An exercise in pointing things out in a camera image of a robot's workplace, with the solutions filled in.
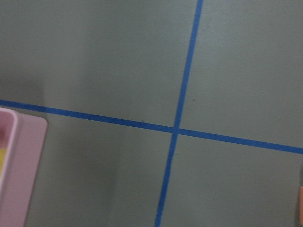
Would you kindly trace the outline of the orange foam block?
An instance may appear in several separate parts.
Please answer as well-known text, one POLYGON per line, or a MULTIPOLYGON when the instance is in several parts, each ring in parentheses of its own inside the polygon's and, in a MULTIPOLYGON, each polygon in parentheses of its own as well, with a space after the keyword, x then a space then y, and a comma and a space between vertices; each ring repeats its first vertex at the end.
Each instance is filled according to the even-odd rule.
POLYGON ((303 187, 299 188, 299 223, 303 225, 303 187))

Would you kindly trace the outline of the pink plastic bin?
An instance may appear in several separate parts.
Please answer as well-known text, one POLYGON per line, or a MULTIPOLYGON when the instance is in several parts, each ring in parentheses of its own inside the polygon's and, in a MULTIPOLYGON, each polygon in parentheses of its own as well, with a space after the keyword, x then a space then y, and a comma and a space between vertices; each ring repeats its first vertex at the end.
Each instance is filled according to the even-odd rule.
POLYGON ((0 148, 6 148, 0 177, 0 225, 26 223, 48 123, 44 118, 0 110, 0 148))

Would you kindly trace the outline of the yellow foam block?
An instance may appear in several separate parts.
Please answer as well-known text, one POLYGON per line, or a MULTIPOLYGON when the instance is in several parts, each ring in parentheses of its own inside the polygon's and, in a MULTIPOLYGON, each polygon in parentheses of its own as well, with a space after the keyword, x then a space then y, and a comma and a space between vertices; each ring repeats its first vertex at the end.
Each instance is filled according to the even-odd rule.
POLYGON ((1 148, 0 149, 0 177, 2 175, 2 171, 3 171, 3 165, 4 165, 4 161, 5 161, 5 155, 6 155, 6 148, 1 148))

